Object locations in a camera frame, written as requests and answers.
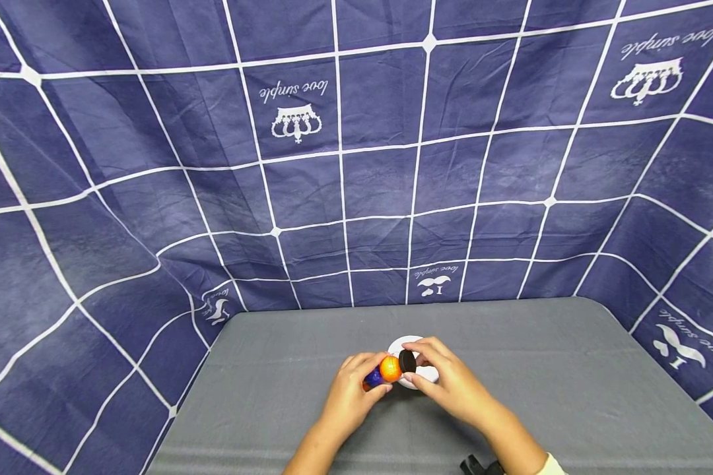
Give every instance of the left hand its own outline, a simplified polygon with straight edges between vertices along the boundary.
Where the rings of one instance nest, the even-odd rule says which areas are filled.
[[[365,391],[362,381],[388,354],[360,353],[349,356],[338,370],[318,424],[334,437],[345,441],[364,422],[367,413],[388,391],[391,385],[380,385]]]

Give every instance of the white logo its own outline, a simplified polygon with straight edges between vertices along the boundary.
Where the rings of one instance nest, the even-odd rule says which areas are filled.
[[[647,65],[635,64],[626,78],[619,80],[610,91],[612,99],[631,99],[636,97],[634,106],[642,103],[645,97],[666,94],[675,90],[681,83],[681,60],[653,62]]]
[[[687,361],[682,359],[681,356],[689,360],[695,360],[703,368],[705,368],[705,356],[703,356],[699,351],[695,350],[694,348],[681,344],[681,341],[679,341],[679,336],[676,334],[675,331],[673,331],[673,329],[671,329],[671,327],[667,327],[659,323],[655,326],[657,326],[663,331],[663,338],[665,338],[668,344],[665,344],[662,341],[653,340],[652,346],[655,346],[658,349],[663,358],[667,358],[668,355],[671,354],[671,350],[668,348],[668,345],[671,345],[673,349],[675,349],[678,353],[678,355],[676,356],[676,361],[671,364],[671,366],[673,366],[673,369],[679,369],[679,366],[687,363]]]
[[[317,128],[312,128],[312,120],[317,121]],[[316,134],[322,129],[320,116],[312,110],[311,104],[298,107],[278,107],[277,118],[272,122],[272,135],[278,139],[293,137],[296,144],[301,143],[304,135]]]
[[[222,310],[222,307],[224,307],[226,303],[227,299],[217,300],[217,310],[215,310],[215,312],[213,312],[213,314],[206,319],[206,321],[213,320],[211,322],[211,326],[216,325],[217,323],[222,323],[230,318],[230,314],[228,314],[225,310]]]
[[[437,276],[435,279],[431,279],[428,277],[427,279],[422,279],[419,283],[417,283],[417,286],[426,286],[428,287],[426,290],[423,290],[423,293],[421,294],[423,297],[427,297],[428,295],[433,295],[433,289],[430,288],[430,286],[435,285],[436,286],[436,295],[441,295],[441,284],[445,282],[451,282],[452,279],[448,278],[446,275],[440,275]]]

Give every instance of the wrinkled fabric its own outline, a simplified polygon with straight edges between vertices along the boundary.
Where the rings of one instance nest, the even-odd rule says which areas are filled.
[[[0,474],[241,311],[571,295],[713,418],[713,0],[0,0]]]

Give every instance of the black object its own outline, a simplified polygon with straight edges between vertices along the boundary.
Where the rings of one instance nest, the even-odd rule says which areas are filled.
[[[459,465],[462,473],[465,475],[505,475],[502,465],[498,460],[493,461],[488,468],[484,469],[481,462],[475,458],[475,455],[468,455],[465,460]]]
[[[399,353],[399,369],[401,372],[415,372],[417,360],[415,354],[410,350],[402,350]]]

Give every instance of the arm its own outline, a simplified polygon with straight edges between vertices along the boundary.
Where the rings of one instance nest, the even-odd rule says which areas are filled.
[[[387,353],[362,353],[349,356],[338,370],[320,419],[312,426],[288,462],[283,475],[326,475],[343,442],[362,425],[367,413],[391,385],[366,391],[362,380]]]
[[[421,354],[418,364],[433,365],[440,375],[437,385],[415,373],[406,373],[405,378],[448,413],[481,431],[507,475],[536,475],[545,468],[547,452],[440,340],[423,338],[403,346]]]

